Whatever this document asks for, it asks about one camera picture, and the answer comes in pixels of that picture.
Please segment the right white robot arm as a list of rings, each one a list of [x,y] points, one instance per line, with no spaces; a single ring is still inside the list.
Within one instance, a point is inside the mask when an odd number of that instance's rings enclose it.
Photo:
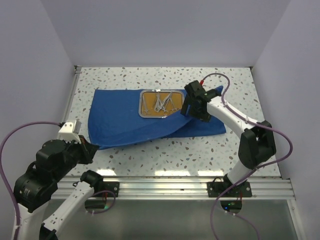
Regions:
[[[200,82],[193,81],[184,87],[186,97],[180,113],[209,122],[212,117],[227,125],[239,137],[238,162],[223,177],[223,182],[213,187],[227,196],[235,196],[246,180],[246,175],[268,161],[276,153],[274,134],[271,124],[264,120],[262,127],[256,126],[256,120],[243,114],[222,100],[222,94],[216,89],[206,91]]]

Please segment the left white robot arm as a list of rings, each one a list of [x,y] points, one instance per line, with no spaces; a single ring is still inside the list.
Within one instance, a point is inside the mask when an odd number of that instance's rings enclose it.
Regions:
[[[15,214],[14,240],[56,240],[66,223],[91,196],[103,193],[103,177],[92,171],[84,172],[73,192],[47,219],[43,219],[58,183],[76,165],[88,165],[99,146],[86,141],[49,140],[36,153],[35,161],[20,176],[13,194],[18,206]]]

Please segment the steel tray with orange mat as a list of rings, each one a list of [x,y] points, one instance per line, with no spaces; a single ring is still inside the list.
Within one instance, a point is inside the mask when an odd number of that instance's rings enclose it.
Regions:
[[[139,95],[138,114],[145,119],[166,118],[181,110],[185,94],[174,89],[145,89]]]

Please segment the blue surgical drape cloth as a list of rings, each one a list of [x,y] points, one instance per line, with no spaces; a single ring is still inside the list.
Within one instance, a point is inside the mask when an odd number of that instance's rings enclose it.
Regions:
[[[216,117],[203,122],[177,112],[165,118],[143,118],[138,111],[141,92],[95,90],[87,121],[92,144],[104,150],[159,138],[207,137],[227,132]]]

